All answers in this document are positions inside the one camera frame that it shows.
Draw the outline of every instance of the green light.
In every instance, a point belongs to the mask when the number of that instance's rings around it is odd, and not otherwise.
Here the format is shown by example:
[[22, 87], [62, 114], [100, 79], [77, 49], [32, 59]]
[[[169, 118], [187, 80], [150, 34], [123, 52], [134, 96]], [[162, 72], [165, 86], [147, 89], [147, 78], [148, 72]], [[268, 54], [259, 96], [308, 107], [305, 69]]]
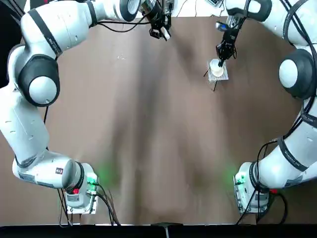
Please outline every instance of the green light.
[[87, 173], [87, 183], [97, 183], [97, 175], [95, 173]]
[[238, 183], [245, 183], [245, 181], [246, 181], [246, 173], [245, 172], [237, 173], [236, 180], [237, 180]]

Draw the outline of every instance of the cable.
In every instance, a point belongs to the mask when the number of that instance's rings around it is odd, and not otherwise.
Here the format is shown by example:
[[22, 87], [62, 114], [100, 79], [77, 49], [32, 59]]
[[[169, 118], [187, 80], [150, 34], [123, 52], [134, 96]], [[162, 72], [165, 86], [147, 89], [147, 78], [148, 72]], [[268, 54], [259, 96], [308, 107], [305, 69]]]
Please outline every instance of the cable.
[[150, 22], [121, 22], [121, 21], [99, 21], [98, 23], [124, 24], [124, 25], [147, 25], [147, 24], [150, 24]]
[[224, 0], [222, 0], [221, 5], [219, 6], [219, 7], [223, 6], [223, 10], [221, 10], [221, 12], [220, 12], [220, 16], [221, 16], [222, 12], [224, 11], [224, 4], [223, 4], [223, 1], [224, 1]]
[[[268, 144], [265, 145], [265, 149], [264, 149], [264, 153], [263, 153], [262, 159], [265, 158], [267, 147], [268, 147]], [[260, 181], [259, 180], [259, 178], [260, 178], [260, 174], [259, 174], [259, 157], [260, 157], [260, 154], [258, 154], [258, 158], [257, 158], [257, 180], [258, 180], [258, 182]], [[258, 216], [256, 218], [256, 224], [258, 223], [258, 217], [259, 216], [260, 216], [260, 190], [258, 190]]]
[[[283, 1], [283, 0], [280, 0], [281, 4], [285, 7], [286, 11], [289, 12], [289, 10], [290, 10], [290, 8], [292, 7], [292, 5], [290, 4], [290, 2], [289, 2], [288, 0], [284, 0], [284, 1]], [[307, 31], [305, 30], [305, 28], [304, 28], [302, 22], [300, 21], [300, 19], [299, 19], [299, 17], [297, 16], [296, 13], [294, 13], [294, 15], [292, 16], [292, 21], [293, 21], [293, 23], [294, 23], [296, 29], [298, 30], [299, 34], [307, 41], [308, 45], [309, 45], [310, 48], [311, 48], [312, 55], [313, 55], [313, 60], [314, 60], [314, 79], [315, 79], [314, 85], [315, 85], [315, 87], [317, 88], [317, 52], [316, 52], [316, 50], [315, 50], [315, 48], [314, 48], [314, 46], [313, 46], [313, 43], [312, 43], [312, 41], [311, 41], [311, 39], [310, 39], [310, 37], [309, 37]], [[312, 105], [313, 105], [313, 103], [314, 103], [314, 100], [315, 100], [315, 95], [311, 96], [311, 98], [310, 98], [308, 104], [307, 104], [306, 107], [304, 108], [304, 111], [305, 111], [306, 113], [308, 113], [308, 112], [310, 111], [310, 109], [311, 109], [311, 107], [312, 107]], [[290, 136], [290, 135], [299, 127], [299, 125], [300, 125], [302, 122], [303, 122], [303, 121], [302, 121], [302, 119], [301, 119], [301, 116], [299, 116], [299, 117], [296, 119], [296, 121], [295, 121], [295, 123], [293, 124], [293, 126], [291, 127], [291, 129], [287, 132], [287, 134], [285, 134], [285, 135], [283, 136], [283, 138], [286, 139], [288, 136]], [[262, 149], [263, 149], [265, 146], [267, 146], [267, 144], [263, 145], [263, 146], [261, 147], [259, 153], [258, 153], [258, 159], [257, 159], [257, 165], [258, 165], [258, 167], [257, 167], [257, 169], [258, 169], [258, 172], [257, 172], [258, 182], [259, 182], [259, 156], [260, 156], [260, 153], [261, 153]], [[283, 223], [285, 222], [286, 218], [287, 218], [287, 215], [288, 215], [288, 204], [287, 204], [286, 198], [285, 198], [281, 193], [279, 193], [277, 196], [280, 196], [280, 197], [282, 198], [283, 202], [284, 202], [284, 215], [283, 215], [282, 220], [281, 220], [281, 222], [280, 222], [280, 224], [283, 224]], [[267, 212], [265, 212], [264, 215], [262, 215], [262, 216], [260, 217], [260, 216], [259, 216], [259, 206], [260, 206], [260, 205], [259, 205], [259, 197], [258, 197], [258, 218], [257, 218], [257, 222], [258, 222], [265, 214], [267, 214]]]
[[107, 201], [101, 194], [99, 194], [99, 193], [97, 193], [96, 196], [98, 196], [99, 198], [101, 198], [102, 201], [106, 204], [106, 206], [107, 206], [107, 208], [108, 208], [108, 210], [109, 210], [111, 216], [113, 217], [114, 222], [117, 224], [117, 226], [121, 226], [121, 224], [119, 223], [119, 221], [115, 218], [115, 216], [114, 216], [114, 214], [113, 214], [113, 211], [111, 210], [108, 201]]
[[275, 201], [276, 197], [281, 197], [283, 203], [284, 203], [284, 213], [283, 213], [283, 217], [281, 219], [281, 221], [279, 222], [279, 224], [284, 224], [286, 221], [286, 218], [288, 216], [288, 203], [287, 200], [285, 198], [285, 196], [282, 193], [269, 193], [269, 199], [268, 199], [268, 204], [267, 204], [267, 209], [264, 213], [262, 213], [258, 219], [257, 219], [257, 223], [269, 212], [273, 202]]
[[197, 0], [195, 1], [195, 17], [197, 16], [196, 6], [197, 6]]
[[[44, 124], [46, 123], [48, 112], [49, 112], [49, 106], [47, 106], [46, 109], [45, 109], [45, 115], [44, 115], [44, 119], [43, 119]], [[68, 226], [72, 226], [72, 223], [69, 222], [69, 217], [68, 217], [68, 213], [67, 213], [67, 205], [66, 205], [66, 199], [65, 199], [65, 196], [64, 196], [64, 192], [62, 191], [62, 189], [61, 190], [57, 189], [57, 192], [58, 192], [60, 205], [61, 205], [61, 207], [60, 207], [60, 216], [59, 216], [59, 226], [62, 227], [62, 228], [65, 228], [65, 227], [68, 227]], [[62, 226], [62, 224], [61, 224], [62, 211], [64, 211], [65, 217], [67, 218], [67, 225], [66, 226]]]
[[46, 118], [48, 116], [48, 112], [49, 112], [49, 106], [47, 106], [45, 109], [45, 115], [44, 115], [44, 119], [43, 119], [44, 124], [46, 123]]
[[105, 28], [107, 28], [108, 30], [110, 30], [110, 31], [113, 31], [113, 32], [117, 32], [117, 33], [125, 33], [125, 32], [129, 32], [129, 31], [132, 31], [139, 23], [141, 23], [141, 21], [143, 21], [144, 20], [144, 18], [146, 17], [147, 15], [144, 15], [142, 18], [141, 18], [141, 20], [140, 21], [138, 21], [137, 22], [137, 24], [134, 24], [134, 26], [133, 27], [131, 27], [130, 29], [128, 29], [128, 30], [124, 30], [124, 31], [118, 31], [118, 30], [114, 30], [114, 29], [112, 29], [112, 28], [110, 28], [110, 27], [108, 27], [108, 26], [106, 26], [106, 25], [104, 25], [102, 22], [98, 22], [97, 23], [97, 25], [101, 25], [101, 26], [103, 26], [103, 27], [105, 27]]
[[[59, 216], [59, 226], [61, 228], [65, 228], [65, 227], [69, 227], [69, 226], [72, 226], [72, 223], [69, 222], [69, 218], [68, 218], [68, 213], [67, 213], [67, 205], [66, 205], [66, 201], [65, 201], [65, 197], [64, 197], [64, 194], [63, 194], [63, 191], [62, 189], [59, 191], [59, 189], [57, 189], [57, 192], [58, 192], [58, 196], [59, 196], [59, 200], [60, 200], [60, 205], [61, 205], [61, 208], [60, 208], [60, 216]], [[61, 224], [61, 215], [62, 215], [62, 211], [64, 210], [64, 214], [65, 214], [65, 217], [67, 218], [67, 225], [66, 226], [63, 226]]]
[[254, 189], [254, 191], [253, 191], [253, 193], [252, 193], [252, 196], [251, 196], [251, 198], [250, 198], [250, 200], [249, 200], [249, 203], [248, 203], [246, 209], [244, 210], [242, 216], [241, 216], [241, 217], [239, 218], [239, 220], [237, 221], [236, 225], [238, 225], [238, 224], [242, 221], [242, 218], [246, 215], [247, 210], [248, 210], [248, 208], [249, 208], [249, 206], [250, 206], [250, 203], [251, 203], [251, 201], [252, 201], [252, 198], [253, 198], [254, 194], [256, 194], [256, 190], [255, 190], [255, 189]]
[[182, 11], [182, 8], [183, 8], [184, 4], [185, 4], [187, 1], [188, 1], [188, 0], [185, 0], [185, 1], [183, 2], [183, 4], [182, 4], [182, 6], [180, 7], [180, 10], [179, 10], [179, 12], [178, 12], [178, 14], [177, 14], [176, 17], [178, 17], [178, 15], [180, 14], [180, 12]]
[[108, 202], [108, 201], [110, 202], [110, 206], [111, 206], [111, 209], [112, 209], [113, 216], [112, 216], [112, 214], [111, 214], [111, 212], [110, 212], [109, 209], [108, 209], [108, 212], [109, 212], [110, 222], [111, 222], [111, 224], [113, 225], [114, 219], [117, 219], [117, 221], [118, 221], [118, 217], [117, 217], [117, 214], [116, 214], [116, 211], [115, 211], [115, 208], [114, 208], [114, 203], [113, 203], [112, 194], [111, 194], [110, 190], [108, 189], [108, 192], [109, 192], [109, 194], [110, 194], [110, 197], [108, 197], [108, 195], [107, 195], [107, 193], [106, 193], [104, 187], [103, 187], [101, 184], [99, 184], [99, 183], [97, 183], [96, 185], [99, 186], [99, 187], [102, 189], [102, 191], [103, 191], [103, 193], [104, 193], [104, 196], [105, 196], [105, 199], [107, 200], [107, 202]]
[[15, 0], [8, 0], [10, 5], [13, 7], [13, 9], [16, 11], [16, 13], [19, 15], [20, 19], [25, 14], [24, 10], [20, 8], [20, 6], [16, 3]]

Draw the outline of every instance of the black stripe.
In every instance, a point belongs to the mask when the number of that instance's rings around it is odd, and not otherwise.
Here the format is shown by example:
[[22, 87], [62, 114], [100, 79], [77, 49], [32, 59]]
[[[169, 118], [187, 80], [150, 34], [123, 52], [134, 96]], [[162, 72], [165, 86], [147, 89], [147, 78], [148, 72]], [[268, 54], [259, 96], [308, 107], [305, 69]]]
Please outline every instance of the black stripe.
[[284, 21], [284, 27], [283, 27], [283, 38], [289, 42], [288, 40], [288, 28], [289, 28], [289, 24], [291, 23], [291, 20], [293, 20], [293, 22], [295, 23], [295, 20], [293, 19], [293, 15], [295, 14], [295, 12], [308, 0], [299, 0], [297, 3], [295, 3], [291, 9], [288, 11], [287, 16], [285, 18]]
[[248, 10], [249, 10], [250, 2], [251, 2], [251, 0], [247, 0], [246, 4], [244, 5], [244, 10], [243, 10], [244, 17], [248, 17]]
[[88, 5], [89, 12], [90, 12], [91, 19], [92, 19], [92, 24], [90, 27], [96, 26], [97, 25], [97, 17], [96, 17], [94, 5], [91, 1], [86, 1], [86, 3]]
[[43, 34], [44, 38], [46, 39], [47, 43], [50, 45], [56, 56], [60, 56], [62, 54], [62, 50], [39, 13], [36, 11], [36, 9], [30, 10], [28, 13], [34, 20], [35, 24], [38, 26], [39, 30]]
[[278, 139], [278, 145], [279, 148], [282, 151], [282, 154], [284, 155], [284, 157], [286, 158], [286, 160], [296, 169], [298, 169], [299, 171], [304, 172], [308, 167], [302, 165], [298, 160], [295, 159], [295, 157], [292, 155], [292, 153], [288, 150], [285, 141], [283, 139], [283, 137], [280, 137]]

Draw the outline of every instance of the sticker label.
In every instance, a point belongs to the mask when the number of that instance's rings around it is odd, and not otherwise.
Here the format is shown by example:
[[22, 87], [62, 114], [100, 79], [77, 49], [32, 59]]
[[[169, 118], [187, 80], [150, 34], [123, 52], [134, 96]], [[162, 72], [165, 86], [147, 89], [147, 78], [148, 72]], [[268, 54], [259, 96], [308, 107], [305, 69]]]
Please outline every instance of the sticker label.
[[42, 185], [42, 186], [45, 186], [45, 187], [54, 188], [54, 185], [53, 185], [53, 184], [51, 184], [51, 183], [46, 183], [46, 182], [38, 182], [38, 185]]
[[79, 195], [67, 195], [67, 201], [69, 202], [78, 202], [79, 201]]
[[299, 184], [301, 181], [303, 180], [303, 176], [300, 175], [299, 177], [297, 177], [296, 179], [288, 179], [286, 181], [285, 187], [291, 187], [294, 185]]
[[63, 170], [64, 169], [62, 169], [62, 168], [56, 168], [55, 174], [62, 175], [63, 174]]
[[35, 178], [33, 175], [22, 174], [20, 172], [18, 172], [18, 173], [19, 173], [19, 176], [21, 179], [28, 181], [28, 182], [35, 183]]

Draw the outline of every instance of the connector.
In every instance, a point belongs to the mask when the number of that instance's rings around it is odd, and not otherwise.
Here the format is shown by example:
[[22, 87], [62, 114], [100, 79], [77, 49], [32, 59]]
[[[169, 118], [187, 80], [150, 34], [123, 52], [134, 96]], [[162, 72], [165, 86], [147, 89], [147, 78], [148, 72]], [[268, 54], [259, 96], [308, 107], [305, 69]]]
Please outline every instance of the connector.
[[96, 196], [97, 195], [97, 191], [94, 190], [87, 190], [86, 194], [90, 195], [90, 196]]
[[87, 173], [87, 183], [91, 185], [98, 185], [98, 177], [95, 173]]

